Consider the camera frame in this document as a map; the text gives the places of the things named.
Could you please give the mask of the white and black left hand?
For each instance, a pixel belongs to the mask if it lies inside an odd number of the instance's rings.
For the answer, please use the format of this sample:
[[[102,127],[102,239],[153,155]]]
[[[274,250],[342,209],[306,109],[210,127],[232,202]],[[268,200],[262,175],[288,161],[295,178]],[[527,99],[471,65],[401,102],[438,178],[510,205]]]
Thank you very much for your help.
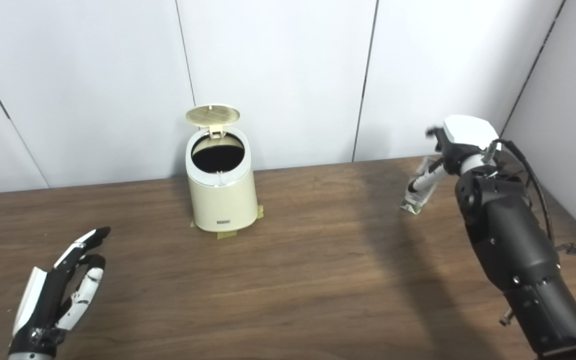
[[[14,319],[9,360],[54,360],[68,333],[91,305],[105,275],[98,253],[111,232],[94,228],[76,239],[49,271],[32,268]]]

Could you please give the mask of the white and black right hand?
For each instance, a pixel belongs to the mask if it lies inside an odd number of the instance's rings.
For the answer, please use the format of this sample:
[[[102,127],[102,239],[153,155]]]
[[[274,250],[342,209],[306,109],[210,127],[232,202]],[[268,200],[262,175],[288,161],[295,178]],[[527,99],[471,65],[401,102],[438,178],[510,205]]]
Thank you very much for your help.
[[[469,115],[450,115],[441,126],[425,131],[436,140],[440,158],[407,185],[407,193],[425,191],[448,175],[461,176],[482,166],[494,166],[494,155],[501,149],[498,133],[489,121]]]

